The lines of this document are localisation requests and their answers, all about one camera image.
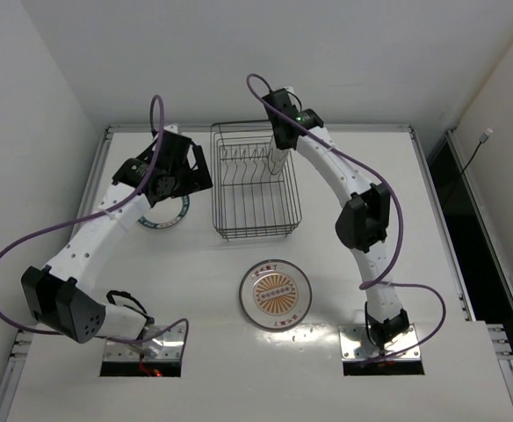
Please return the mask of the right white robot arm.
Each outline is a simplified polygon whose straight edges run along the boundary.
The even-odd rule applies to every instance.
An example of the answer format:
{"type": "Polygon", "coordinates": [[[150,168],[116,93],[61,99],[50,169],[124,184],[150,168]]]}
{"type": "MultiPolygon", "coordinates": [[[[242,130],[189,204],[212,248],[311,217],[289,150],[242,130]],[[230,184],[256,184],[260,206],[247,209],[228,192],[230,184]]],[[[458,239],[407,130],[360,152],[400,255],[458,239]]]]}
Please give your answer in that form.
{"type": "Polygon", "coordinates": [[[261,98],[272,125],[277,150],[293,149],[319,172],[342,208],[335,230],[350,250],[365,291],[366,331],[379,349],[406,331],[408,314],[392,286],[397,254],[387,257],[385,241],[393,190],[382,178],[371,181],[333,142],[322,119],[311,109],[300,111],[281,88],[261,98]]]}

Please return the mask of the orange sunburst plate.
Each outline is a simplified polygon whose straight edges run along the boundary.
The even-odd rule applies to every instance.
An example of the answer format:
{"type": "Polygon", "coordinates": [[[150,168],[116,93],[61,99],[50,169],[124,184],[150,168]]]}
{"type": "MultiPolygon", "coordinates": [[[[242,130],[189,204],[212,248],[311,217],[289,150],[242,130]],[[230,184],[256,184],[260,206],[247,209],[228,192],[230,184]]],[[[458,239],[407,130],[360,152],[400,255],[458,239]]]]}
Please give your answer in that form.
{"type": "Polygon", "coordinates": [[[269,332],[288,331],[301,324],[313,302],[305,273],[283,259],[267,259],[242,277],[238,300],[244,317],[269,332]]]}

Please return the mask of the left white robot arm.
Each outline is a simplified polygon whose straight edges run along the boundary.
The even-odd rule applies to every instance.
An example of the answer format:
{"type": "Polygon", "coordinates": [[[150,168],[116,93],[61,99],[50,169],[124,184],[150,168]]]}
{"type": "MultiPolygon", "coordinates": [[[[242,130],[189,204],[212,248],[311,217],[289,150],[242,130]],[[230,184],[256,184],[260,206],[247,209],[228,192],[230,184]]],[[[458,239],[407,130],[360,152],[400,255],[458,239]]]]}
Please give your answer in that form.
{"type": "Polygon", "coordinates": [[[94,214],[41,268],[29,267],[21,284],[32,317],[79,344],[95,337],[139,345],[154,320],[144,311],[91,297],[115,246],[157,203],[211,188],[201,146],[165,130],[115,172],[94,214]]]}

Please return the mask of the white plate grey flower pattern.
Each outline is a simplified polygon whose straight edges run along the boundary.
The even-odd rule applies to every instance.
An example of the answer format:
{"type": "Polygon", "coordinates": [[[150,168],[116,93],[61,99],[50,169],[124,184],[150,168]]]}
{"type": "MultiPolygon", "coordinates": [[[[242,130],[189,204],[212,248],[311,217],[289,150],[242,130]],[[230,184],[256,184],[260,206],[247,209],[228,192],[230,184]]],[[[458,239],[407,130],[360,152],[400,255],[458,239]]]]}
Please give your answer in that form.
{"type": "Polygon", "coordinates": [[[285,167],[285,162],[288,156],[291,154],[292,148],[287,146],[281,149],[276,142],[275,135],[271,136],[269,143],[269,152],[267,156],[267,168],[272,176],[277,176],[285,167]]]}

